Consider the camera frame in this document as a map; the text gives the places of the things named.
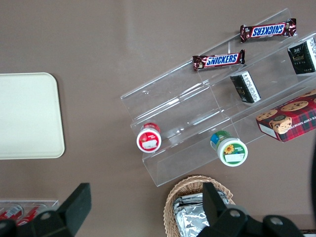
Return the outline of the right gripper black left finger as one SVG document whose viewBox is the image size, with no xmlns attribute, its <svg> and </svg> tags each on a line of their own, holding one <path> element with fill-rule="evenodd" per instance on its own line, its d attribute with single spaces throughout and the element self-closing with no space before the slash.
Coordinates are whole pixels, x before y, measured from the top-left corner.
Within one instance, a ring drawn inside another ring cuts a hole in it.
<svg viewBox="0 0 316 237">
<path fill-rule="evenodd" d="M 92 208 L 89 183 L 81 183 L 56 210 L 39 214 L 31 223 L 33 237 L 74 237 Z"/>
</svg>

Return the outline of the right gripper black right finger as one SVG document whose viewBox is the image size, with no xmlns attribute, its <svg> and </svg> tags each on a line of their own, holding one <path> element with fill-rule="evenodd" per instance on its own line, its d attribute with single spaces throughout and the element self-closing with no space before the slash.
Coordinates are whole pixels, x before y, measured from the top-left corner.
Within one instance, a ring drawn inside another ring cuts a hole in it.
<svg viewBox="0 0 316 237">
<path fill-rule="evenodd" d="M 247 222 L 246 214 L 238 208 L 227 207 L 212 183 L 203 184 L 203 209 L 209 225 L 201 237 L 240 237 Z"/>
</svg>

